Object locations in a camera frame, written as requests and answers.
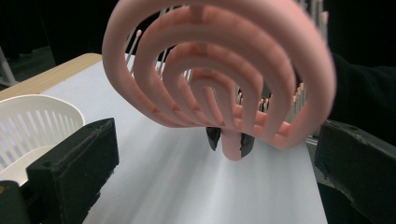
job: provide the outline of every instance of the wooden table edge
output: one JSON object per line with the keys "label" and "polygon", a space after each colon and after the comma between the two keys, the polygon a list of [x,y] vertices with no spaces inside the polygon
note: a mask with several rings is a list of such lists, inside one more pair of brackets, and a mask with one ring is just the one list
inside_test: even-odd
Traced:
{"label": "wooden table edge", "polygon": [[86,53],[80,55],[75,59],[0,91],[0,101],[19,95],[39,94],[100,61],[102,61],[102,55],[100,54]]}

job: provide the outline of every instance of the dark clothing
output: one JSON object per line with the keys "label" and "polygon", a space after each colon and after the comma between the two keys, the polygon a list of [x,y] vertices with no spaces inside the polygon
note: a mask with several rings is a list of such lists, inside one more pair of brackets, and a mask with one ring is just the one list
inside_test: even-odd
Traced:
{"label": "dark clothing", "polygon": [[365,67],[333,55],[337,93],[329,119],[396,146],[396,67]]}

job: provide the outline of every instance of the black fabric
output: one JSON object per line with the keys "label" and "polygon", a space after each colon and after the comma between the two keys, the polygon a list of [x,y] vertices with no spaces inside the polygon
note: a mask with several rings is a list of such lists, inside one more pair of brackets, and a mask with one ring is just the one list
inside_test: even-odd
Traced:
{"label": "black fabric", "polygon": [[325,0],[332,52],[364,66],[396,66],[394,1]]}
{"label": "black fabric", "polygon": [[329,119],[396,146],[396,67],[350,64],[334,54],[337,92]]}
{"label": "black fabric", "polygon": [[56,64],[102,53],[107,21],[118,0],[35,0]]}
{"label": "black fabric", "polygon": [[48,45],[37,5],[30,0],[0,0],[0,46],[9,59]]}

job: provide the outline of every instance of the white paper sheet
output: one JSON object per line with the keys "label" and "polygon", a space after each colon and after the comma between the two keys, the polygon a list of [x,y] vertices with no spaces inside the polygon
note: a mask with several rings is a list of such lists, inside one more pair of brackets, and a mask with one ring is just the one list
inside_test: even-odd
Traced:
{"label": "white paper sheet", "polygon": [[75,105],[87,123],[116,121],[120,165],[84,223],[327,223],[305,144],[281,151],[256,140],[242,161],[228,161],[205,128],[170,129],[136,111],[102,63],[43,94]]}

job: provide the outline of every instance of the white basket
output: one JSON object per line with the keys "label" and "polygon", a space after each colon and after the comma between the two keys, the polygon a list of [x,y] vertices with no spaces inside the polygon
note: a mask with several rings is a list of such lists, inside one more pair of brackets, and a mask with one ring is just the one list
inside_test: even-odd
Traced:
{"label": "white basket", "polygon": [[0,180],[26,182],[25,168],[85,125],[73,105],[45,95],[0,101]]}

